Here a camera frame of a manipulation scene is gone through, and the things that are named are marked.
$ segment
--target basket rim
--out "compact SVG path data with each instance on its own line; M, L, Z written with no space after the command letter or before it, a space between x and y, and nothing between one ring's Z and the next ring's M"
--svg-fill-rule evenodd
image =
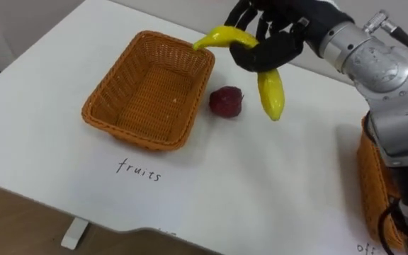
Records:
M99 95L102 90L105 89L106 84L113 79L115 76L116 70L120 68L120 66L123 63L123 60L126 59L127 55L131 53L133 47L135 46L136 43L138 43L145 35L152 35L154 37L166 39L166 40L171 40L174 41L175 43L180 43L182 45L189 45L190 48L192 46L191 43L186 42L184 40L178 39L178 38L173 38L169 35L165 35L160 32L156 31L151 31L151 30L144 30L140 31L131 41L130 44L124 49L123 53L118 57L118 59L115 61L113 66L110 68L110 70L106 73L104 78L98 83L98 86L92 91L91 95L87 98L85 104L83 105L81 109L81 116L84 119L86 123L89 125L94 126L95 128L98 128L99 130L103 130L106 132L109 132L112 135L115 135L115 133L118 133L117 135L124 135L126 137L131 137L135 138L137 140L142 140L148 144L151 145L162 145L164 147L175 147L176 145L181 144L182 142L185 142L184 138L186 137L186 134L191 131L191 126L194 122L194 119L196 118L196 112L198 110L198 107L200 105L201 99L203 97L203 91L205 90L206 84L208 82L208 79L210 78L210 72L213 69L213 66L215 64L215 56L214 54L207 50L207 49L202 49L200 51L205 53L205 58L208 61L207 67L205 68L205 78L199 83L199 92L196 98L194 99L193 106L191 109L191 114L188 116L188 120L186 121L186 125L181 128L181 133L178 136L176 140L157 140L153 139L152 137L147 137L140 135L139 133L132 132L129 130L122 129L116 125L104 122L92 115L92 109L95 101L97 100L97 95Z

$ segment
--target black marker writing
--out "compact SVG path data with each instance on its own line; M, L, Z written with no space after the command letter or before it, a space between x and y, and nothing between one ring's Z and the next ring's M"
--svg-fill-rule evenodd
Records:
M119 168L118 168L118 170L116 171L116 173L119 173L120 169L122 168L123 165L126 164L126 162L127 162L127 158L125 158L124 161L122 161L121 163L119 163Z
M148 171L147 169L143 169L142 167L136 167L128 162L128 158L125 158L122 162L118 163L119 167L116 173L118 174L120 170L126 165L125 171L128 173L133 173L133 174L138 174L139 176L144 176L146 173L148 173L149 180L153 181L159 181L160 177L162 177L160 174L155 173L154 171Z
M361 244L357 244L357 251L358 253L362 253L363 255L379 254L379 251L377 251L377 249L369 243L366 243L365 247L363 247L363 245Z

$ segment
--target red apple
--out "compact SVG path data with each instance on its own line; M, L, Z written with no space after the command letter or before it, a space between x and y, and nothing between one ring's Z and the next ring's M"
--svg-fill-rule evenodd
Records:
M210 94L209 106L215 115L233 118L242 111L242 91L234 86L224 86Z

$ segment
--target yellow banana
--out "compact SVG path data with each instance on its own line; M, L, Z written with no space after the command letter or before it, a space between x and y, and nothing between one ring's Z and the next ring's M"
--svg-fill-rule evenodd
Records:
M194 50L203 47L229 47L230 43L238 42L247 47L254 47L259 42L243 30L232 26L219 25L208 35L193 44ZM278 70L258 73L258 89L264 111L271 120L279 120L284 109L283 83Z

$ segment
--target robotic hand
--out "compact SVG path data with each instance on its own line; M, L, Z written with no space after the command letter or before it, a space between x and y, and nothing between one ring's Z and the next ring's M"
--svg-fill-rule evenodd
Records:
M383 222L397 207L408 236L408 35L384 11L359 28L332 0L239 0L225 25L245 30L258 11L263 11L256 32L260 43L252 49L236 42L229 47L241 68L250 72L277 68L297 57L307 43L318 57L346 74L368 102L363 129L378 146L401 195L378 224L382 245L392 254ZM389 47L372 36L378 28L406 47ZM405 243L408 253L408 238Z

